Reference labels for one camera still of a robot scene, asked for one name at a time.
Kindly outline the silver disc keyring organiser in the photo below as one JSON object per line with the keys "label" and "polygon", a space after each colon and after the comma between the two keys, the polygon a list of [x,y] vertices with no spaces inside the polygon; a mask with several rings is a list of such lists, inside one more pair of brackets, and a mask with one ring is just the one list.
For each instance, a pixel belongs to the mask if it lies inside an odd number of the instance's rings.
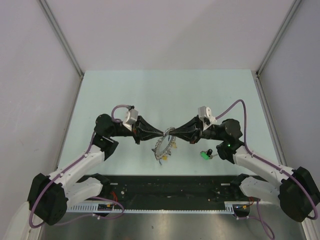
{"label": "silver disc keyring organiser", "polygon": [[160,166],[163,165],[163,161],[167,161],[168,157],[172,155],[172,149],[177,149],[171,146],[172,142],[176,142],[176,137],[171,136],[171,131],[174,129],[174,127],[169,127],[163,133],[163,136],[157,140],[154,148],[151,149]]}

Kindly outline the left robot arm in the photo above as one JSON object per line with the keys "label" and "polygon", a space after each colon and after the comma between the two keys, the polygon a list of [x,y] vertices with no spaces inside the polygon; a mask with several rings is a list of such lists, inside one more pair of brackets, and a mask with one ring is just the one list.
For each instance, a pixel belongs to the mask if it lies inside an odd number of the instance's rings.
{"label": "left robot arm", "polygon": [[133,137],[136,144],[163,136],[163,131],[153,127],[134,109],[130,110],[124,122],[115,122],[108,114],[101,114],[95,120],[95,127],[89,146],[65,167],[44,175],[36,175],[30,187],[29,226],[35,225],[33,217],[39,217],[50,226],[57,224],[67,209],[86,199],[97,197],[105,200],[111,188],[97,174],[83,182],[78,182],[90,169],[106,161],[116,150],[119,143],[115,137]]}

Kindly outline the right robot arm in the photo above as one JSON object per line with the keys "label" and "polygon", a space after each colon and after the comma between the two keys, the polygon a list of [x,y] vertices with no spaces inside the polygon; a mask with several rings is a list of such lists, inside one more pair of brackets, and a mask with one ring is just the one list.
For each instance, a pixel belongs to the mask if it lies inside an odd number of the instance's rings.
{"label": "right robot arm", "polygon": [[240,140],[243,133],[238,120],[229,118],[221,124],[206,126],[196,116],[169,134],[190,144],[201,139],[220,141],[216,150],[222,160],[244,167],[263,179],[245,177],[233,185],[230,194],[235,200],[242,201],[247,196],[262,199],[279,206],[299,223],[319,217],[316,206],[320,202],[320,191],[311,173],[302,166],[294,169],[272,163],[250,150],[246,142]]}

